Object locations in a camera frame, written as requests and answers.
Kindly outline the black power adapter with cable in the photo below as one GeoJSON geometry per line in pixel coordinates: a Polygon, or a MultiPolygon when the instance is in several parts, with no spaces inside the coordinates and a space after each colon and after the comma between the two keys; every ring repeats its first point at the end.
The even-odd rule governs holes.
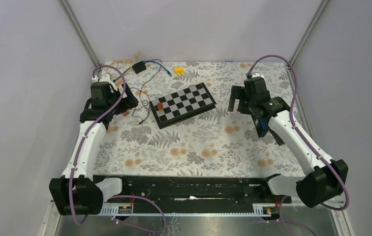
{"type": "MultiPolygon", "coordinates": [[[[144,70],[146,70],[147,69],[147,63],[153,63],[153,64],[157,64],[158,66],[159,66],[159,69],[158,69],[158,72],[156,73],[156,74],[158,74],[160,71],[161,71],[161,69],[162,69],[162,64],[161,64],[161,62],[159,62],[159,60],[143,60],[143,61],[140,61],[140,62],[137,62],[136,64],[134,64],[133,65],[133,68],[132,68],[132,70],[135,72],[135,74],[138,74],[138,73],[140,73],[140,72],[142,72],[142,71],[144,71],[144,70]]],[[[142,102],[143,100],[141,99],[141,94],[143,93],[143,88],[144,88],[144,86],[147,84],[148,82],[145,82],[142,86],[141,86],[141,89],[137,89],[137,91],[140,93],[140,95],[139,95],[139,99],[140,99],[140,102],[142,102]]],[[[139,125],[141,125],[144,121],[146,121],[147,120],[147,118],[149,117],[149,114],[150,114],[150,112],[149,112],[149,108],[148,108],[148,111],[147,111],[147,116],[145,117],[145,118],[141,118],[141,121],[139,122],[139,125]]]]}

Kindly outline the small black network switch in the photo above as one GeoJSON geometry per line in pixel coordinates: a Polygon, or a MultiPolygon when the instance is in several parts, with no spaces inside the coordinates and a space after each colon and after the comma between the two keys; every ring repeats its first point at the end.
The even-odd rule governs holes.
{"type": "Polygon", "coordinates": [[[265,137],[268,132],[268,126],[265,124],[263,119],[256,118],[255,115],[252,115],[252,120],[256,128],[256,133],[259,138],[265,137]]]}

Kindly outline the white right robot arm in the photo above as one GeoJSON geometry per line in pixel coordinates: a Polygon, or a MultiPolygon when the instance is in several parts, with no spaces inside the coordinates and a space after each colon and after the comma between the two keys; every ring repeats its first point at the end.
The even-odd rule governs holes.
{"type": "Polygon", "coordinates": [[[278,145],[286,145],[299,162],[304,177],[271,176],[260,188],[260,198],[268,203],[279,195],[298,197],[306,206],[325,205],[331,198],[344,194],[347,208],[349,194],[345,186],[348,165],[334,160],[296,122],[291,107],[281,98],[272,98],[262,75],[249,75],[243,86],[232,86],[228,111],[250,115],[258,137],[271,133],[278,145]]]}

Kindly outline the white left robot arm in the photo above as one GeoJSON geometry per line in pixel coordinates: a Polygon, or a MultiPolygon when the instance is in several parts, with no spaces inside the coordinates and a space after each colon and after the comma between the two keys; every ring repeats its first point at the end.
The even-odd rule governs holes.
{"type": "Polygon", "coordinates": [[[94,182],[95,159],[114,116],[135,108],[138,100],[127,84],[116,86],[110,74],[94,76],[91,97],[80,114],[79,133],[72,156],[49,190],[60,215],[97,215],[111,197],[126,201],[130,189],[118,177],[94,182]]]}

